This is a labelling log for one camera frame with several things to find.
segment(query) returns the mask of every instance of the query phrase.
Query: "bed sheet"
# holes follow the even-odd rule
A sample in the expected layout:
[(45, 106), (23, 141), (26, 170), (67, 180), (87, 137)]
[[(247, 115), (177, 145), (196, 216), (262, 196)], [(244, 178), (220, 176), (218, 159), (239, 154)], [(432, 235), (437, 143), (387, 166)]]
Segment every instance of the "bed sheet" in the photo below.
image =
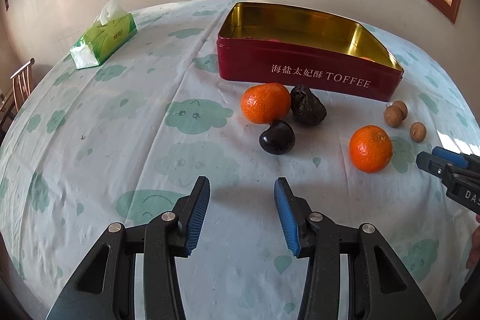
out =
[[(266, 127), (239, 109), (253, 83), (218, 74), (217, 33), (235, 2), (135, 11), (138, 34), (104, 65), (76, 70), (68, 55), (35, 88), (0, 148), (0, 231), (20, 277), (51, 307), (110, 223), (147, 223), (205, 175), (212, 193), (198, 247), (177, 261), (187, 318), (295, 319), (307, 260), (287, 249), (275, 208), (273, 183), (285, 176), (336, 223), (377, 226), (435, 313), (446, 314), (459, 301), (474, 215), (414, 160), (437, 145), (480, 155), (479, 127), (450, 77), (417, 46), (364, 24), (405, 69), (392, 97), (409, 108), (404, 124), (386, 126), (388, 103), (314, 91), (325, 121), (305, 129), (289, 115), (294, 149), (268, 155), (258, 144)], [(421, 144), (409, 137), (415, 121), (428, 129)], [(373, 175), (348, 157), (350, 136), (367, 124), (394, 145)]]

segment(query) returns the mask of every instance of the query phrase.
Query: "longan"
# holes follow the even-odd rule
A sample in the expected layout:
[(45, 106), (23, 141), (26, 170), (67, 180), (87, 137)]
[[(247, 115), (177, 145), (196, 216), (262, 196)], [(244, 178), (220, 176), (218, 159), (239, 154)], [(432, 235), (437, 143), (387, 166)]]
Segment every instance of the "longan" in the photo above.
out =
[(421, 143), (427, 136), (427, 129), (421, 122), (414, 122), (410, 127), (410, 137), (416, 143)]
[(403, 120), (402, 112), (396, 106), (389, 106), (383, 112), (383, 118), (388, 126), (397, 128), (400, 126)]
[(400, 109), (400, 112), (402, 112), (403, 120), (409, 115), (409, 110), (407, 109), (407, 106), (403, 101), (396, 100), (395, 102), (392, 103), (392, 106), (396, 106), (398, 109)]

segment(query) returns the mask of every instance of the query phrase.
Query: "wooden chair back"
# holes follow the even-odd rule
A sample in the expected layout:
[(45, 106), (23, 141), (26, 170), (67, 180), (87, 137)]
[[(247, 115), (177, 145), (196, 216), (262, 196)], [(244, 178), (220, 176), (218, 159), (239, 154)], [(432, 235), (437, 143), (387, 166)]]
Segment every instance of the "wooden chair back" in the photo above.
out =
[(17, 112), (33, 91), (32, 65), (34, 63), (35, 59), (31, 58), (28, 63), (10, 77), (13, 82), (13, 98), (15, 99)]

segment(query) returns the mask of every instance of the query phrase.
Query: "green tissue box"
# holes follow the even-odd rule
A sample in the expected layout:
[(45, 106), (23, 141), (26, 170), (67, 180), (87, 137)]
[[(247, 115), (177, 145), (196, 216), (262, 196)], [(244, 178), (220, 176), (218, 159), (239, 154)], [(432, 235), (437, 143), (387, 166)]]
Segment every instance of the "green tissue box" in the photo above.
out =
[(137, 27), (131, 13), (105, 25), (95, 21), (70, 48), (75, 66), (80, 69), (102, 65), (136, 33)]

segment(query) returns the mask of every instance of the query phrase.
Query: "tangerine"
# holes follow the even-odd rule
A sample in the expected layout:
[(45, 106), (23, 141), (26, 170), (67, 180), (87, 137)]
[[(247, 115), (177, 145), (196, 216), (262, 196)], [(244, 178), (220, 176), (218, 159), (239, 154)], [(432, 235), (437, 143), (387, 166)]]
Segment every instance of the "tangerine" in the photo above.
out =
[(243, 93), (240, 108), (254, 124), (269, 124), (285, 117), (290, 110), (289, 91), (280, 83), (253, 86)]
[(392, 141), (380, 127), (368, 125), (352, 135), (349, 144), (350, 159), (359, 170), (377, 172), (392, 159)]

